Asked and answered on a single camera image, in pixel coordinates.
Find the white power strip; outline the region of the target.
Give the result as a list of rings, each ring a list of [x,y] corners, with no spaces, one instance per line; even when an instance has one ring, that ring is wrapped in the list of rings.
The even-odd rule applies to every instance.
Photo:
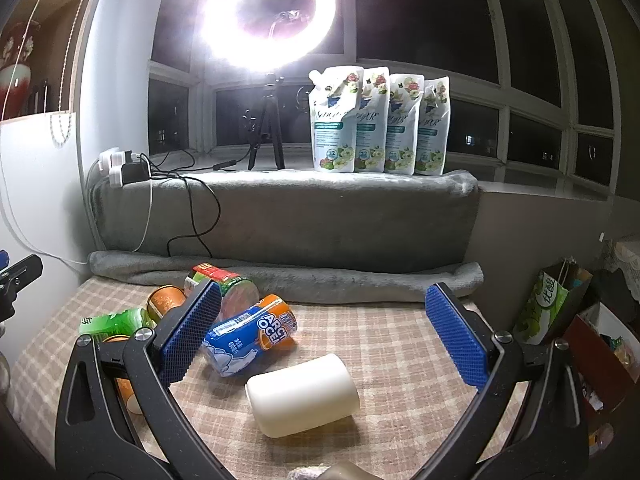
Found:
[[[130,151],[109,148],[99,154],[99,173],[102,177],[108,177],[111,188],[122,188],[125,185],[124,166],[128,162],[132,162]]]

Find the red cardboard box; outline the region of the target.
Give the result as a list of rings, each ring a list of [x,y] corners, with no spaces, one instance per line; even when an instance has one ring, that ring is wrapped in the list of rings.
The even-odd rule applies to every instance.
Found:
[[[564,336],[582,381],[588,424],[595,427],[639,385],[639,337],[602,302],[578,314]]]

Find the green paper shopping bag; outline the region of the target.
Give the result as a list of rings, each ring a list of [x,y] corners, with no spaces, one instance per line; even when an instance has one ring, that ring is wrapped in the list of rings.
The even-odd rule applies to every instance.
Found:
[[[513,327],[521,344],[548,344],[559,337],[579,311],[592,274],[565,258],[539,271]]]

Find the green label plastic bottle cup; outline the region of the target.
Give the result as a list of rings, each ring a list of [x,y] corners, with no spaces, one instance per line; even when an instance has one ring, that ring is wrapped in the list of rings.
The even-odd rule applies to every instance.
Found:
[[[89,335],[99,340],[111,336],[131,336],[140,328],[154,328],[156,323],[145,308],[131,308],[122,312],[88,316],[80,320],[78,334]]]

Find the white refill pouch with spout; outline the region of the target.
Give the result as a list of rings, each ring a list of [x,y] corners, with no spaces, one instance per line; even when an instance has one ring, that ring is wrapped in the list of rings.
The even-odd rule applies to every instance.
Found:
[[[325,172],[355,170],[356,113],[362,92],[361,66],[331,66],[312,70],[314,88],[308,94],[314,169]]]

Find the checkered beige table cloth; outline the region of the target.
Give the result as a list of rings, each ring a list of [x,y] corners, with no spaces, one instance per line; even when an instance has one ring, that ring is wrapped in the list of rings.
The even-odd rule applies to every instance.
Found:
[[[90,278],[12,366],[10,414],[45,465],[81,318],[143,307],[151,289]],[[292,306],[298,329],[235,375],[200,352],[170,387],[183,414],[234,478],[285,479],[296,466],[351,462],[383,479],[409,479],[477,394],[465,385],[424,306]],[[302,428],[345,417],[288,436]]]

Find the grey plush blanket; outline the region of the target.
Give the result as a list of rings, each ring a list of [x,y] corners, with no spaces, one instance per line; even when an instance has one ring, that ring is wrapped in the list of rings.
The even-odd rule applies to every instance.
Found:
[[[97,184],[103,249],[91,271],[179,284],[201,262],[303,304],[419,302],[442,282],[460,297],[484,281],[466,258],[480,208],[467,171],[440,177],[317,171],[211,172]]]

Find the blue orange label bottle cup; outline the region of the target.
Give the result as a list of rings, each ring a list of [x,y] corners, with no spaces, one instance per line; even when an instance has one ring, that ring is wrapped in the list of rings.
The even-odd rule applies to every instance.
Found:
[[[291,307],[279,296],[268,295],[215,324],[206,334],[202,348],[209,365],[221,377],[231,377],[296,330],[297,320]]]

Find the black power adapter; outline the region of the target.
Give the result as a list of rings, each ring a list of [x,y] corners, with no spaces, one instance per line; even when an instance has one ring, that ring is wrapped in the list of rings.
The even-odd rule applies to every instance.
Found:
[[[122,175],[122,185],[149,181],[151,177],[149,165],[144,158],[127,160],[122,165],[120,174]]]

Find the black tripod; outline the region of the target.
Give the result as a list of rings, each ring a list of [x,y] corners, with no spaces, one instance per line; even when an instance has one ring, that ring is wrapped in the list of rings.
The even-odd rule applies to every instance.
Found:
[[[276,74],[266,77],[262,96],[253,108],[248,108],[244,113],[245,127],[247,131],[248,163],[247,169],[253,170],[256,164],[257,154],[262,144],[271,142],[273,157],[278,169],[285,168],[283,153],[282,125],[280,118],[280,106],[278,90],[283,81]]]

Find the white plastic cup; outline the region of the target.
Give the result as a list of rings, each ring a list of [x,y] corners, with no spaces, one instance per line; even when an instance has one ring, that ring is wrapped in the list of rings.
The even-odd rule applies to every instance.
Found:
[[[273,439],[337,422],[360,409],[352,375],[334,353],[255,375],[245,394],[258,428]]]

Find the white lace cloth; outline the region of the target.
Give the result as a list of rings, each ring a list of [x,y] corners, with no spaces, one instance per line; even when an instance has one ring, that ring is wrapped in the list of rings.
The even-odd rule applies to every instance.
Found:
[[[640,255],[638,237],[615,242],[613,245],[612,263],[615,270],[621,270],[623,272],[631,295],[639,299]]]

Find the red white ceramic vase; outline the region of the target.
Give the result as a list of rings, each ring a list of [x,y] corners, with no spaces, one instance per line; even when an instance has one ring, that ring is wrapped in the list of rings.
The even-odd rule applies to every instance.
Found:
[[[32,69],[28,60],[35,47],[34,36],[40,24],[16,23],[1,39],[1,119],[12,119],[21,114],[29,95]]]

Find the orange patterned paper cup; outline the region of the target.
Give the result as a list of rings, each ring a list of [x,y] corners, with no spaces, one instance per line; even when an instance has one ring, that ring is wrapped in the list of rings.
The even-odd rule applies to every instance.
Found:
[[[181,307],[186,300],[186,295],[180,287],[164,285],[151,292],[146,300],[146,312],[155,323],[176,307]]]

